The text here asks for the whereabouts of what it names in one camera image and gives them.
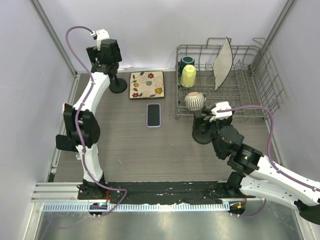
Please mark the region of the black phone stand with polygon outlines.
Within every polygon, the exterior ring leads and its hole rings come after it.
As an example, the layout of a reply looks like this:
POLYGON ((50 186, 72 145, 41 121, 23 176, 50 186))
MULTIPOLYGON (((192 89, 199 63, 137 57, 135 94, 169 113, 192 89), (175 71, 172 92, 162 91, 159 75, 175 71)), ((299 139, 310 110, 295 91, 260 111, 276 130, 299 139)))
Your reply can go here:
POLYGON ((118 78, 117 74, 113 74, 113 73, 109 74, 109 79, 110 79, 109 89, 114 94, 123 93, 128 87, 126 80, 123 78, 118 78))
POLYGON ((210 118, 200 111, 193 113, 192 138, 201 145, 207 145, 212 140, 210 137, 210 118))

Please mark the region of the floral square plate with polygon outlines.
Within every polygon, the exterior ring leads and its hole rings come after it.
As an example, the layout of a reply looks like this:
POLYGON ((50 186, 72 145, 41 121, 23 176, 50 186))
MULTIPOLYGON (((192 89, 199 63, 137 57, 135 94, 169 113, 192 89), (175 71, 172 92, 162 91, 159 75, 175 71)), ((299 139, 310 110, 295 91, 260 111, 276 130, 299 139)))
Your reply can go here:
POLYGON ((129 99, 163 99, 165 78, 163 71, 136 71, 130 73, 129 99))

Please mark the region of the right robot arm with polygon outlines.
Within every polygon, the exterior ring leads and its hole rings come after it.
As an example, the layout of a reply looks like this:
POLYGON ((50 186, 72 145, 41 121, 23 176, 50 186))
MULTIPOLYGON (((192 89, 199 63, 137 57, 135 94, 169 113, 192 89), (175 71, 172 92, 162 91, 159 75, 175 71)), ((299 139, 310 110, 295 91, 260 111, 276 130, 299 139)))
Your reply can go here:
POLYGON ((267 154, 244 143, 232 125, 236 111, 227 101, 193 113, 192 138, 212 144, 215 155, 233 169, 226 193, 269 200, 296 212, 305 220, 320 223, 320 183, 275 163, 267 154))

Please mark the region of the metal dish rack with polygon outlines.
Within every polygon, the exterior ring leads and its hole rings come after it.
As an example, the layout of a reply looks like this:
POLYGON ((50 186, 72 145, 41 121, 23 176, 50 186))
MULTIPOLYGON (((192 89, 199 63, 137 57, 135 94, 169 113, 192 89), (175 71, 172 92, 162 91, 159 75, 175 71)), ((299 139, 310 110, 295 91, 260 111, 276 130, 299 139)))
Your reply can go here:
POLYGON ((231 46, 233 63, 228 77, 215 89, 213 64, 223 49, 225 38, 210 37, 206 44, 181 44, 176 48, 176 117, 189 117, 193 113, 185 104, 185 97, 191 92, 206 95, 205 106, 228 101, 231 107, 260 105, 272 113, 280 108, 287 98, 286 90, 278 73, 270 43, 264 38, 253 38, 252 44, 231 46), (195 85, 187 88, 181 84, 180 63, 182 58, 194 59, 196 69, 195 85))

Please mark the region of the lavender case phone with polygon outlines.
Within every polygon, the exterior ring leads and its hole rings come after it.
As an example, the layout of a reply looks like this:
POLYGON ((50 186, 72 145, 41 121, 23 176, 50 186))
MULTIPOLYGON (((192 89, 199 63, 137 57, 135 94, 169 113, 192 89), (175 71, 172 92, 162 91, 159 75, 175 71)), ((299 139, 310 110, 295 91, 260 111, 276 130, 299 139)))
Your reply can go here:
POLYGON ((159 103, 147 105, 146 126, 148 128, 159 128, 161 126, 161 105, 159 103))

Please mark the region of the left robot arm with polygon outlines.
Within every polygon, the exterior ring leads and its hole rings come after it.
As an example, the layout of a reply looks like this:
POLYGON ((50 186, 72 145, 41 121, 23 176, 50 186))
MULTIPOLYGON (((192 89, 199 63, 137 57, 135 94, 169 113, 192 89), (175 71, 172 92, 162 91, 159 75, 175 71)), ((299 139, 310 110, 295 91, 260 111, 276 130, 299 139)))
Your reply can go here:
POLYGON ((78 152, 83 168, 78 197, 100 200, 110 188, 106 186, 100 166, 98 141, 101 128, 95 113, 105 90, 120 85, 117 71, 122 57, 117 40, 111 38, 87 48, 87 53, 92 64, 88 70, 90 80, 75 104, 64 105, 63 120, 66 138, 78 152))

